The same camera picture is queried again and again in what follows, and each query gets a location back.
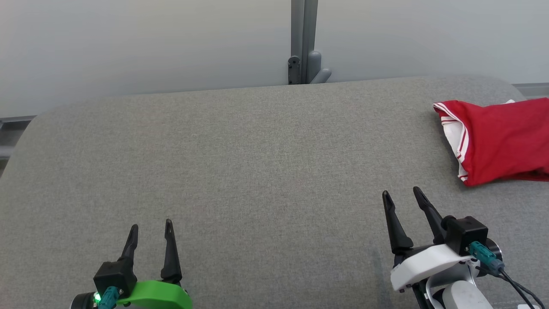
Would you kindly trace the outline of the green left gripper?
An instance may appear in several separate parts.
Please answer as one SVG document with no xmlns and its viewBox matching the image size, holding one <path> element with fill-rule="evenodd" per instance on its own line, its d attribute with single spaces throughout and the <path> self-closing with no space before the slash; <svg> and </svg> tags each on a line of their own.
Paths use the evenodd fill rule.
<svg viewBox="0 0 549 309">
<path fill-rule="evenodd" d="M 166 252 L 161 270 L 161 279 L 137 282 L 131 295 L 120 298 L 116 307 L 122 309 L 193 309 L 193 302 L 187 292 L 180 287 L 182 271 L 178 255 L 176 237 L 173 223 L 166 219 L 164 237 L 166 240 Z M 139 240 L 139 225 L 131 226 L 120 260 L 133 261 L 135 249 Z"/>
</svg>

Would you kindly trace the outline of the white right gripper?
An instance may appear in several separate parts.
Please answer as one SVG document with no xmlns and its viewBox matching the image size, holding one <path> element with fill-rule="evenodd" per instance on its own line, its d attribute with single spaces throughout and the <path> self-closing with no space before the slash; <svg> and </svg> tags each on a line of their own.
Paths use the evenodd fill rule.
<svg viewBox="0 0 549 309">
<path fill-rule="evenodd" d="M 473 258 L 468 252 L 459 254 L 443 244 L 446 237 L 446 231 L 441 225 L 443 218 L 419 187 L 413 187 L 413 193 L 434 237 L 434 245 L 424 247 L 418 252 L 413 248 L 412 239 L 406 235 L 396 215 L 396 207 L 389 192 L 382 193 L 391 251 L 396 258 L 402 258 L 402 261 L 395 264 L 390 274 L 392 288 L 395 291 L 406 289 L 408 285 L 428 279 L 459 262 L 468 262 Z"/>
</svg>

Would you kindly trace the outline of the red basketball jersey number 23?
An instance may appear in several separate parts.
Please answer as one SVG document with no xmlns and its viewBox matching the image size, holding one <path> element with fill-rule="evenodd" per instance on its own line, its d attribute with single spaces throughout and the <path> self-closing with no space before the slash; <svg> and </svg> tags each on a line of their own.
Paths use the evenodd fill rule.
<svg viewBox="0 0 549 309">
<path fill-rule="evenodd" d="M 497 180 L 549 182 L 549 98 L 486 107 L 433 104 L 465 186 Z"/>
</svg>

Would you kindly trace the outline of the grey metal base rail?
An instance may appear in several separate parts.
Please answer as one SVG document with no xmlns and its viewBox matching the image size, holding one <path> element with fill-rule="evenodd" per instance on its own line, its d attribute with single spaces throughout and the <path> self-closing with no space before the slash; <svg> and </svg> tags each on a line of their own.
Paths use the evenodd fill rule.
<svg viewBox="0 0 549 309">
<path fill-rule="evenodd" d="M 0 118 L 0 160 L 8 160 L 35 115 Z"/>
<path fill-rule="evenodd" d="M 528 100 L 547 97 L 549 98 L 549 82 L 544 83 L 520 83 L 513 86 Z"/>
</svg>

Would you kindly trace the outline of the grey metal frame post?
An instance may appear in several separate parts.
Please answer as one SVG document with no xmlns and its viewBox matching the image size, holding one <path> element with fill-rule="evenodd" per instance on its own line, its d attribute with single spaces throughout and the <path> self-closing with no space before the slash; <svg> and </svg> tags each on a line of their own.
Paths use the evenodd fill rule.
<svg viewBox="0 0 549 309">
<path fill-rule="evenodd" d="M 321 53 L 314 49 L 317 10 L 318 0 L 291 0 L 289 85 L 321 84 L 331 76 L 331 69 L 322 67 Z"/>
</svg>

